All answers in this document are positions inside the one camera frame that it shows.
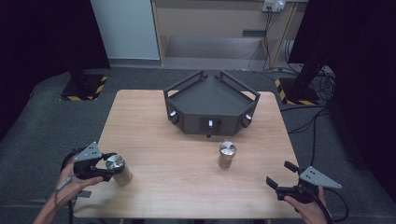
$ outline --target white wall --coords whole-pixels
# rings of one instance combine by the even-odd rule
[[[160,60],[150,0],[91,0],[109,59]]]

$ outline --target metal can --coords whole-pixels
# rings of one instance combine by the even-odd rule
[[[236,153],[235,144],[226,139],[221,143],[219,152],[219,167],[222,169],[230,168],[231,162],[233,162],[233,157]]]
[[[113,155],[108,158],[106,160],[106,168],[114,172],[113,177],[120,185],[125,185],[132,179],[132,173],[120,155]]]

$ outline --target yellow black hazard tape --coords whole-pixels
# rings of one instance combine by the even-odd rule
[[[284,105],[319,105],[318,101],[291,101],[288,100],[287,95],[282,89],[282,85],[280,81],[277,79],[275,80],[277,91],[279,92],[280,100]]]
[[[96,100],[99,97],[105,83],[107,81],[107,77],[103,76],[100,82],[100,85],[96,89],[96,93],[94,95],[70,95],[70,96],[61,96],[62,101],[83,101],[83,100]]]

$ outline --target human hand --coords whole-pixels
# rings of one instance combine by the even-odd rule
[[[74,158],[72,158],[62,169],[61,175],[59,176],[55,188],[58,188],[61,183],[63,183],[68,177],[71,177],[71,180],[56,194],[56,206],[58,208],[64,207],[67,202],[74,199],[83,189],[87,188],[88,186],[96,185],[103,181],[103,178],[101,176],[85,180],[76,178],[76,176],[74,175]]]
[[[69,177],[71,177],[70,181],[61,189],[57,189]],[[96,185],[102,181],[103,178],[101,176],[86,180],[76,178],[74,175],[74,158],[72,158],[62,170],[55,186],[55,192],[51,194],[49,200],[41,208],[40,213],[35,218],[34,224],[53,223],[58,209],[64,207],[86,187]]]
[[[319,186],[318,197],[320,201],[326,206],[326,201],[324,198],[323,187]],[[299,203],[297,200],[290,196],[285,196],[284,200],[293,206],[303,217],[306,224],[326,224],[327,220],[323,211],[320,209],[316,202],[312,203]]]

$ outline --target tabletop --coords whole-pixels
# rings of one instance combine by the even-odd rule
[[[234,136],[184,134],[166,115],[162,91],[119,91],[98,146],[126,161],[132,180],[88,187],[78,198],[76,217],[120,218],[292,218],[300,217],[265,183],[297,184],[298,165],[276,98],[260,92],[252,123]],[[219,146],[236,145],[227,170],[219,167]]]

